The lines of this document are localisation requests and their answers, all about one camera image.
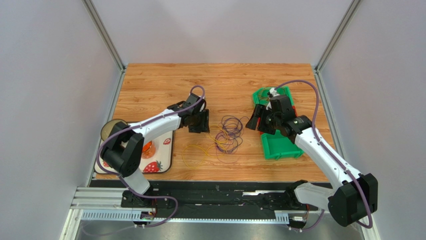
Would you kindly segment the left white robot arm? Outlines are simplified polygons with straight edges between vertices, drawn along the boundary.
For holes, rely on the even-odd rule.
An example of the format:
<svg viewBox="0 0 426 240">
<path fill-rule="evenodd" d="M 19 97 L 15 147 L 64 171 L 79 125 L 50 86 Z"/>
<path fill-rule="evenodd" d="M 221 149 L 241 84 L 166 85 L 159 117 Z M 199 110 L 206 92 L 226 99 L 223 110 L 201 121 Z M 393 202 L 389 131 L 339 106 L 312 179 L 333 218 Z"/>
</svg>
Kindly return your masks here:
<svg viewBox="0 0 426 240">
<path fill-rule="evenodd" d="M 115 123 L 98 149 L 98 157 L 112 167 L 128 189 L 142 197 L 150 188 L 139 169 L 143 147 L 163 134 L 188 128 L 191 133 L 208 133 L 209 110 L 204 95 L 190 93 L 187 100 L 170 105 L 160 114 L 127 125 Z"/>
</svg>

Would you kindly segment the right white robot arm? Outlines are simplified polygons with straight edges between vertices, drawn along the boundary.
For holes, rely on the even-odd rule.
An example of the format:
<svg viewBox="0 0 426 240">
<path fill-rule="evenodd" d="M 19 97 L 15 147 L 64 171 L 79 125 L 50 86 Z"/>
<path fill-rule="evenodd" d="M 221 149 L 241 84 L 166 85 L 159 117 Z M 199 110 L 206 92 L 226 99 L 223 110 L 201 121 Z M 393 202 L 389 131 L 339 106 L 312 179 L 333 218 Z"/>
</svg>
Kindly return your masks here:
<svg viewBox="0 0 426 240">
<path fill-rule="evenodd" d="M 287 137 L 329 180 L 331 188 L 306 180 L 288 186 L 284 193 L 289 207 L 311 205 L 326 210 L 342 227 L 367 218 L 364 227 L 372 227 L 372 214 L 378 209 L 378 180 L 371 173 L 361 173 L 332 149 L 311 119 L 296 114 L 288 96 L 273 96 L 268 105 L 256 104 L 246 128 Z"/>
</svg>

